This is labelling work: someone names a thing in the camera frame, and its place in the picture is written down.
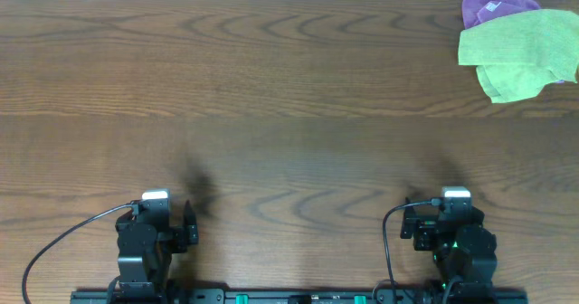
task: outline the metal base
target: metal base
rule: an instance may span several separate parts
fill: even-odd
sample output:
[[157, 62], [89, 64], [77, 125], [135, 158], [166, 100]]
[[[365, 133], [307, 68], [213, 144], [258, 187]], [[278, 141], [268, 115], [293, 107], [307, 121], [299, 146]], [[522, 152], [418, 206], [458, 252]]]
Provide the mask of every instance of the metal base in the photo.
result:
[[[434, 304], [435, 301], [425, 299], [421, 290], [398, 289], [399, 304]], [[499, 304], [528, 304], [527, 295], [522, 291], [496, 292]], [[372, 296], [371, 291], [224, 291], [220, 289], [183, 290], [183, 293], [170, 299], [167, 304], [390, 304], [392, 292], [388, 289], [379, 290]], [[120, 291], [113, 296], [113, 303], [150, 303], [142, 299], [125, 299]], [[162, 303], [161, 299], [153, 302]], [[71, 304], [108, 304], [106, 291], [74, 291], [71, 294]]]

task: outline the wooden table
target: wooden table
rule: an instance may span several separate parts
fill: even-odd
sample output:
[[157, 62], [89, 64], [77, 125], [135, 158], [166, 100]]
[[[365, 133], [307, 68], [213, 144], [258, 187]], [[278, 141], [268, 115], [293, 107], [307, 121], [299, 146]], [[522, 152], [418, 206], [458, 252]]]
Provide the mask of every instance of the wooden table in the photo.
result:
[[[579, 0], [538, 0], [579, 11]], [[176, 277], [372, 288], [381, 219], [465, 185], [496, 285], [579, 299], [579, 88], [493, 105], [457, 65], [461, 0], [0, 0], [0, 298], [73, 224], [155, 187], [191, 199]], [[48, 251], [33, 303], [118, 274], [116, 215]], [[394, 276], [435, 277], [396, 240]]]

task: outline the green connector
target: green connector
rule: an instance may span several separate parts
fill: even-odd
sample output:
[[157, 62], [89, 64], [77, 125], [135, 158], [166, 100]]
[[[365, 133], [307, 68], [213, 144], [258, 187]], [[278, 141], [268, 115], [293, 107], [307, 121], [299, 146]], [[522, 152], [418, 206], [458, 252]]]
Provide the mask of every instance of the green connector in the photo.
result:
[[248, 304], [249, 302], [250, 302], [250, 297], [247, 295], [235, 296], [235, 304]]
[[354, 304], [365, 304], [365, 296], [354, 296]]

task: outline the purple cloth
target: purple cloth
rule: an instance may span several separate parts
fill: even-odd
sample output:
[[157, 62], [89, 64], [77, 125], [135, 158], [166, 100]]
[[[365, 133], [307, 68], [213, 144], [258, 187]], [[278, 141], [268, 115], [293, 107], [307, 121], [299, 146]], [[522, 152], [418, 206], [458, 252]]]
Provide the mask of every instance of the purple cloth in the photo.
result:
[[462, 20], [469, 29], [501, 16], [540, 8], [533, 0], [463, 0]]

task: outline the wood grain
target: wood grain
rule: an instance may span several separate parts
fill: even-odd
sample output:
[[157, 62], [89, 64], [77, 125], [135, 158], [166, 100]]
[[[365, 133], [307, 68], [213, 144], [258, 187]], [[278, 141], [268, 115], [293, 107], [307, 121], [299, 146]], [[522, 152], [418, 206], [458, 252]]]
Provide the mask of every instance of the wood grain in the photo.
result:
[[[154, 187], [198, 214], [176, 277], [371, 288], [384, 213], [466, 185], [498, 236], [495, 283], [575, 302], [579, 90], [490, 104], [456, 64], [460, 1], [0, 0], [1, 301], [22, 302], [52, 238]], [[114, 219], [45, 254], [34, 303], [118, 274]], [[398, 281], [436, 275], [391, 243]]]

